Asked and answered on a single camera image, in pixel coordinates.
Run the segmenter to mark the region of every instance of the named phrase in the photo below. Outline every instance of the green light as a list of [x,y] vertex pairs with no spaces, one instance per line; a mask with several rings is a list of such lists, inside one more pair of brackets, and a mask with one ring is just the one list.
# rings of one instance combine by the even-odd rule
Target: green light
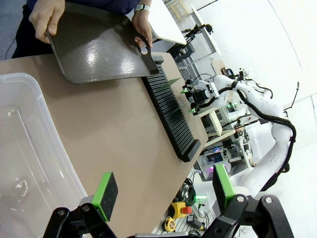
[[232,108],[234,105],[237,105],[237,103],[231,103],[231,104],[229,104],[227,107],[228,107],[228,108]]
[[207,196],[196,196],[196,199],[205,199]]

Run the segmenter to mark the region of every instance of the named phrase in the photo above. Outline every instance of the tan tabletop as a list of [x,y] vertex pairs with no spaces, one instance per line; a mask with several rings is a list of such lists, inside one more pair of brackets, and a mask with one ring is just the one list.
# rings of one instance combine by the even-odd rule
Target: tan tabletop
[[[168,79],[181,77],[170,54],[160,53]],[[0,74],[24,72],[39,83],[59,136],[88,195],[113,171],[118,197],[110,227],[119,237],[150,233],[176,195],[207,141],[199,116],[185,118],[201,142],[195,158],[179,160],[140,78],[75,85],[53,55],[0,61]],[[184,80],[173,84],[179,101]]]

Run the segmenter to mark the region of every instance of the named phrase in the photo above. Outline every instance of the person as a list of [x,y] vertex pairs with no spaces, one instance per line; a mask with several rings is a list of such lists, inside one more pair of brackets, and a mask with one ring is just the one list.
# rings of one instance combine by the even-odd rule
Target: person
[[[148,21],[149,9],[152,0],[70,0],[93,6],[118,14],[126,15],[134,7],[137,9],[132,18],[135,29],[143,35],[152,46],[152,30]],[[16,32],[16,49],[12,58],[52,54],[46,31],[51,35],[58,32],[58,21],[65,10],[65,0],[27,0],[23,6],[23,18]],[[140,38],[135,41],[143,46]]]

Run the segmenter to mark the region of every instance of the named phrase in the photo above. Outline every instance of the black tray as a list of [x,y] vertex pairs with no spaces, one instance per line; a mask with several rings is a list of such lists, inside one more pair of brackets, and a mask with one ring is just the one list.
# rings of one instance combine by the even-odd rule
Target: black tray
[[[159,74],[149,44],[126,16],[66,2],[57,34],[48,36],[64,76],[73,83]],[[136,36],[146,43],[145,55]]]

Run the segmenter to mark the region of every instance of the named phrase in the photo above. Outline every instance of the dark plastic tray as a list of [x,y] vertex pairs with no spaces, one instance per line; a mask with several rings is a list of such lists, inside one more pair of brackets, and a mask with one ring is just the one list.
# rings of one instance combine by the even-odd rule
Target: dark plastic tray
[[[57,34],[48,36],[64,76],[73,83],[159,74],[150,46],[126,16],[66,2]],[[146,42],[145,55],[136,36]]]
[[167,83],[161,66],[163,61],[162,57],[155,57],[160,75],[142,77],[142,80],[177,157],[189,162],[194,158],[201,143],[193,137],[171,86],[163,87]]

